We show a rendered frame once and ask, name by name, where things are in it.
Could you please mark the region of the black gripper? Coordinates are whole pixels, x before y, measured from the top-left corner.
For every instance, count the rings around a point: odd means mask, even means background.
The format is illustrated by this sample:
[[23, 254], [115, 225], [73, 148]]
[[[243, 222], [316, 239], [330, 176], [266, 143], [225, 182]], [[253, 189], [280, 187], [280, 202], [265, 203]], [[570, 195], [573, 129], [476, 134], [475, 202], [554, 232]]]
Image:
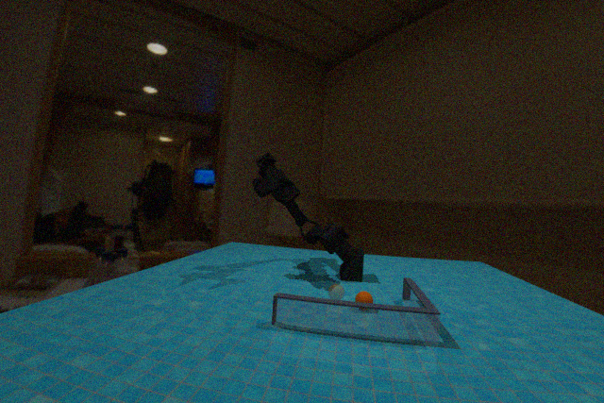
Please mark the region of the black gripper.
[[[284, 203], [289, 203], [300, 195], [300, 191], [294, 183], [287, 178], [281, 169], [278, 170], [276, 168], [276, 162], [276, 159], [269, 152], [256, 160], [261, 171], [265, 171], [269, 168], [272, 174], [267, 178], [274, 188], [277, 187], [276, 192], [279, 193], [279, 196]], [[271, 166], [274, 167], [275, 171]]]

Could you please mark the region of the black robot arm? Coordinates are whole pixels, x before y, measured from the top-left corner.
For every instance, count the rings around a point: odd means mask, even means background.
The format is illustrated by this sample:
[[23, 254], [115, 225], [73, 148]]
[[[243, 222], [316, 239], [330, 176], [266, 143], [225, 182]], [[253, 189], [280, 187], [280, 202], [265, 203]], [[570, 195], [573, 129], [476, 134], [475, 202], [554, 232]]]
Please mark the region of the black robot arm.
[[[335, 252], [338, 255], [338, 257], [344, 262], [344, 267], [359, 255], [360, 250], [358, 249], [356, 251], [346, 241], [349, 237], [349, 234], [344, 230], [343, 227], [335, 225], [333, 223], [329, 223], [324, 228], [321, 228], [316, 222], [309, 220], [302, 213], [302, 211], [297, 206], [294, 200], [289, 203], [284, 203], [282, 198], [279, 196], [279, 193], [276, 192], [277, 187], [274, 188], [271, 185], [269, 179], [267, 178], [271, 174], [272, 172], [269, 170], [269, 168], [265, 171], [261, 171], [260, 169], [259, 175], [262, 178], [259, 176], [253, 179], [252, 184], [258, 197], [264, 197], [265, 195], [271, 193], [275, 200], [285, 206], [289, 213], [292, 215], [292, 217], [295, 219], [295, 223], [300, 228], [301, 236], [307, 242], [312, 244], [315, 244], [320, 241], [328, 253], [334, 254]], [[315, 224], [315, 227], [304, 236], [302, 226], [304, 226], [307, 222]]]

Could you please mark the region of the low clear corner wall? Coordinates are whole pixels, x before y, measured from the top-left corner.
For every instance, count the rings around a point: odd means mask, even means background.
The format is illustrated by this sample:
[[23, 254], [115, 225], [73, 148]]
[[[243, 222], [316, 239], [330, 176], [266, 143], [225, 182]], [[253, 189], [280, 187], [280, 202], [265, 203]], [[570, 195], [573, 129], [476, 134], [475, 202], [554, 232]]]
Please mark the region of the low clear corner wall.
[[[402, 300], [408, 307], [424, 308], [405, 280]], [[438, 345], [440, 314], [369, 310], [275, 298], [273, 326]]]

